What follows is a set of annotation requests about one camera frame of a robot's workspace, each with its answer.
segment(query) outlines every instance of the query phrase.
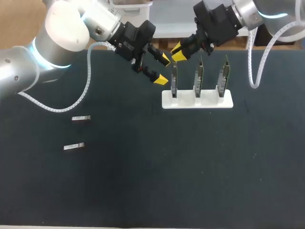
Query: white plastic bin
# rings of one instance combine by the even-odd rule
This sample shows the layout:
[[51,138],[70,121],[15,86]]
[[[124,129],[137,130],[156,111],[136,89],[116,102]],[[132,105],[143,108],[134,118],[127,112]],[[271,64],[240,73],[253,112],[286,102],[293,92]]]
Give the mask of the white plastic bin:
[[129,21],[135,27],[139,27],[144,21],[149,19],[149,8],[152,2],[143,4],[123,5],[114,4],[113,0],[109,3],[122,15],[122,23]]

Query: metal transceiver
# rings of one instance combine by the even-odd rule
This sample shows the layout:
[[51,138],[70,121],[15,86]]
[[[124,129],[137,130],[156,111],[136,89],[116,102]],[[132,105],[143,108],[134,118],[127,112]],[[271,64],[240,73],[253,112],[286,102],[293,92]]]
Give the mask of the metal transceiver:
[[84,143],[78,143],[78,144],[73,144],[69,146],[64,146],[63,150],[69,150],[69,149],[76,149],[76,148],[84,148],[85,144]]
[[91,120],[91,116],[77,116],[77,117],[72,117],[72,121],[82,121],[82,120]]

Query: dark mat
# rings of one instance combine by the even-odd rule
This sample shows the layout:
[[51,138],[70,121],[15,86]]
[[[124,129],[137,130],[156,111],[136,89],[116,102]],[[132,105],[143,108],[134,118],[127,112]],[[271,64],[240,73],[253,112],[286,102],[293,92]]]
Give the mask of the dark mat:
[[[163,110],[155,85],[110,51],[92,53],[84,101],[64,114],[21,96],[0,103],[0,224],[161,228],[305,227],[305,52],[271,52],[261,87],[246,52],[204,58],[213,89],[224,57],[234,108]],[[254,52],[257,70],[262,52]],[[190,89],[199,56],[179,64]],[[170,78],[150,58],[147,62]],[[86,52],[57,82],[30,94],[71,105],[86,82]],[[72,116],[91,115],[89,123]],[[63,152],[84,142],[83,150]]]

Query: white stand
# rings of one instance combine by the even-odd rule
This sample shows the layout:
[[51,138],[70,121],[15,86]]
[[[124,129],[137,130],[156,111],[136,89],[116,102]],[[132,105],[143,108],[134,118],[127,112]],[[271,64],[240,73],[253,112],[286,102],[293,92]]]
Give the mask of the white stand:
[[164,109],[194,109],[194,108],[232,108],[231,92],[225,90],[224,98],[220,98],[218,88],[201,90],[200,98],[196,98],[194,90],[177,90],[177,98],[172,91],[162,91],[162,107]]

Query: white cable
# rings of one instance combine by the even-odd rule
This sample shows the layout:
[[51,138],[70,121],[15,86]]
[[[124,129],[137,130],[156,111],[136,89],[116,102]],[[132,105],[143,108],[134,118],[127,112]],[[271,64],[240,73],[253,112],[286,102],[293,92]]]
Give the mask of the white cable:
[[73,103],[71,106],[69,106],[67,108],[64,108],[64,109],[54,109],[54,108],[50,108],[50,107],[48,107],[48,106],[38,102],[36,99],[34,99],[33,97],[29,96],[28,94],[26,94],[24,92],[20,92],[19,95],[29,99],[31,102],[35,103],[36,105],[38,105],[41,108],[43,108],[43,109],[45,109],[47,111],[50,111],[50,112],[62,113],[62,112],[66,112],[66,111],[69,111],[69,110],[75,108],[83,100],[83,98],[85,97],[85,95],[86,95],[86,93],[88,91],[88,88],[89,88],[89,85],[90,85],[90,81],[91,81],[91,50],[95,46],[98,46],[98,45],[106,46],[106,47],[110,48],[113,51],[115,50],[115,47],[113,47],[108,42],[96,42],[96,43],[93,43],[92,45],[90,45],[90,47],[88,49],[88,53],[87,53],[87,62],[88,62],[88,78],[87,78],[87,83],[86,83],[85,89],[82,92],[82,94],[79,97],[79,99],[75,103]]
[[[253,83],[253,77],[252,77],[252,49],[248,50],[249,82],[250,82],[250,86],[252,88],[254,88],[254,89],[258,88],[258,86],[260,84],[260,81],[261,81],[261,78],[262,78],[262,73],[263,73],[263,70],[264,70],[264,65],[265,65],[265,62],[267,60],[268,54],[269,54],[270,50],[272,49],[273,45],[275,44],[275,42],[277,41],[277,39],[280,36],[282,36],[282,34],[284,32],[286,32],[287,30],[289,30],[289,29],[291,29],[293,27],[296,27],[296,26],[300,26],[300,24],[298,22],[296,22],[296,21],[291,22],[291,23],[285,25],[271,39],[271,41],[269,42],[269,44],[267,45],[267,47],[266,47],[266,49],[265,49],[265,51],[263,53],[263,56],[262,56],[262,59],[261,59],[261,62],[260,62],[259,68],[258,68],[258,73],[257,73],[255,84]],[[249,32],[248,39],[250,40],[249,42],[252,41],[252,33],[251,33],[251,31]]]
[[301,20],[301,0],[295,0],[295,20],[298,22],[300,25],[302,24]]

